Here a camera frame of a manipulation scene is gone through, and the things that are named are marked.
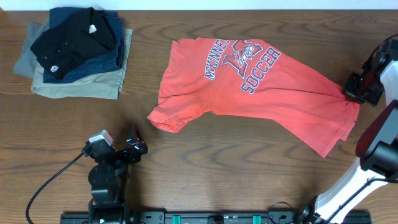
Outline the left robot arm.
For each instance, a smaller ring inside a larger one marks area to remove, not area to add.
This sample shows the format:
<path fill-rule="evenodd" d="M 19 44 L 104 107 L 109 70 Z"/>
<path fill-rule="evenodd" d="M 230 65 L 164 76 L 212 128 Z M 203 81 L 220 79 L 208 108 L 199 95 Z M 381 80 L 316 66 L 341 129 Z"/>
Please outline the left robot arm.
<path fill-rule="evenodd" d="M 97 163 L 88 174 L 92 199 L 89 202 L 88 223 L 139 223 L 139 215 L 125 201 L 129 166 L 141 161 L 148 147 L 133 124 L 123 150 L 115 150 L 107 130 L 93 134 L 82 153 Z"/>

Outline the red soccer t-shirt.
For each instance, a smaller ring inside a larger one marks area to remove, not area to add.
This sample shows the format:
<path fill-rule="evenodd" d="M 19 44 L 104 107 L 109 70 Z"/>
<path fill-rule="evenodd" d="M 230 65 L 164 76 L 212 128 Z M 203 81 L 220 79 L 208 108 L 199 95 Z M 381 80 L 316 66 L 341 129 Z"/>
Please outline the red soccer t-shirt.
<path fill-rule="evenodd" d="M 207 112 L 271 119 L 325 157 L 359 109 L 341 86 L 263 40 L 199 37 L 172 43 L 148 119 L 171 133 Z"/>

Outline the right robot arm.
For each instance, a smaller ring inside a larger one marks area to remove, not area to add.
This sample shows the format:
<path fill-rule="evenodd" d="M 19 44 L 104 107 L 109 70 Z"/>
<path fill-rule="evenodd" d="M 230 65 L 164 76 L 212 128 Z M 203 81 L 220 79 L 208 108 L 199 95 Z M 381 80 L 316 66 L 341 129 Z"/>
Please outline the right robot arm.
<path fill-rule="evenodd" d="M 361 74 L 351 74 L 343 94 L 373 106 L 385 96 L 386 108 L 360 137 L 351 167 L 297 214 L 294 223 L 370 223 L 368 213 L 352 209 L 374 190 L 397 183 L 397 35 L 373 50 Z"/>

